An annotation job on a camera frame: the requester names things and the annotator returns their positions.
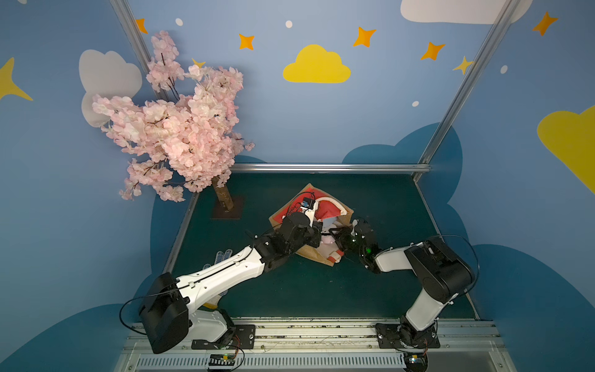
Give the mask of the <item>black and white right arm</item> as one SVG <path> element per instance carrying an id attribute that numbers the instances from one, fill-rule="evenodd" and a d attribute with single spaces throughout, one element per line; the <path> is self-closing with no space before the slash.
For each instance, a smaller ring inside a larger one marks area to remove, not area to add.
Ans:
<path id="1" fill-rule="evenodd" d="M 438 235 L 409 246 L 382 250 L 376 233 L 366 222 L 329 230 L 339 249 L 357 254 L 360 263 L 375 274 L 410 271 L 421 285 L 413 305 L 398 324 L 375 325 L 382 349 L 438 349 L 438 318 L 455 299 L 477 283 L 480 266 L 472 269 Z"/>

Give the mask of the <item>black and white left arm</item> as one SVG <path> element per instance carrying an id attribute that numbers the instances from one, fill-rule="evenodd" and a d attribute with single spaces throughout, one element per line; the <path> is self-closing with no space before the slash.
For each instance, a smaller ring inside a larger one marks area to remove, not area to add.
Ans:
<path id="1" fill-rule="evenodd" d="M 139 317 L 153 353 L 164 353 L 189 333 L 209 343 L 233 338 L 235 326 L 224 311 L 201 311 L 216 295 L 285 264 L 303 246 L 317 247 L 323 223 L 307 213 L 286 217 L 280 227 L 254 239 L 238 254 L 210 268 L 173 277 L 161 274 L 143 296 Z"/>

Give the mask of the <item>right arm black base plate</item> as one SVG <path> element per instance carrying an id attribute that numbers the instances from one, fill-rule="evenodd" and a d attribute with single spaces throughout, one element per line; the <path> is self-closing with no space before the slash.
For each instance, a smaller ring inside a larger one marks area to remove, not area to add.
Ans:
<path id="1" fill-rule="evenodd" d="M 375 330 L 381 349 L 438 349 L 441 347 L 436 322 L 422 331 L 416 330 L 408 323 L 377 323 Z"/>

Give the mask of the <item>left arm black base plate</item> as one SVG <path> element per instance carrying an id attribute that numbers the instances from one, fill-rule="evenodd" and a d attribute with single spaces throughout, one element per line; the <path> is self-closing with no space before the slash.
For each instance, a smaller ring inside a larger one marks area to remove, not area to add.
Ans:
<path id="1" fill-rule="evenodd" d="M 217 341 L 193 339 L 192 350 L 222 350 L 226 348 L 252 350 L 256 339 L 255 325 L 234 325 Z"/>

